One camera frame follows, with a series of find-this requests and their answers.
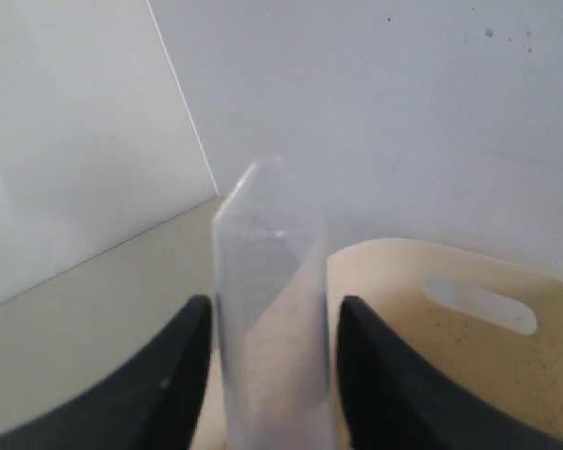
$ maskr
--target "cutout handle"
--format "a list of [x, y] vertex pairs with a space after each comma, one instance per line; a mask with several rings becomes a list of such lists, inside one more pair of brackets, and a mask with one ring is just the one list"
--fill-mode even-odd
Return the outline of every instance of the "cutout handle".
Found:
[[534, 311], [526, 304], [448, 277], [427, 277], [430, 300], [482, 321], [531, 336], [538, 329]]

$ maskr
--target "white backdrop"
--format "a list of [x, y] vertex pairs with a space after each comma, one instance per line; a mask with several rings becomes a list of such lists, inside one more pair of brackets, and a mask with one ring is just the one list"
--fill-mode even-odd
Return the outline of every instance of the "white backdrop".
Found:
[[281, 154], [333, 246], [426, 238], [563, 277], [563, 0], [150, 0], [216, 182]]
[[214, 195], [144, 1], [0, 0], [0, 301]]

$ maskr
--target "beige countertop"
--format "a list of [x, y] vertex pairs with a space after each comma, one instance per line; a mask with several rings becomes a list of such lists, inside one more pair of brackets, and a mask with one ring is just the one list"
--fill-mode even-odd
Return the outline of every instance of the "beige countertop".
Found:
[[0, 305], [0, 432], [129, 359], [213, 288], [206, 202]]

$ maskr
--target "white wall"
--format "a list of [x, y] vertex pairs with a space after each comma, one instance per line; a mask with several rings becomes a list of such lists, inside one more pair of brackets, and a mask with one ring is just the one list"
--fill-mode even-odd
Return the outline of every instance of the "white wall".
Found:
[[144, 1], [0, 0], [0, 301], [214, 195]]
[[563, 276], [563, 0], [151, 0], [215, 179], [282, 154], [334, 247], [427, 238]]

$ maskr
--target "transparent plastic container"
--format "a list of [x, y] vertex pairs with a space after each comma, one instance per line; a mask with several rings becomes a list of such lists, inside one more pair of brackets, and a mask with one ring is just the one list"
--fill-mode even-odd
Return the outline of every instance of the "transparent plastic container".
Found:
[[228, 442], [335, 447], [323, 216], [280, 158], [250, 166], [213, 221]]

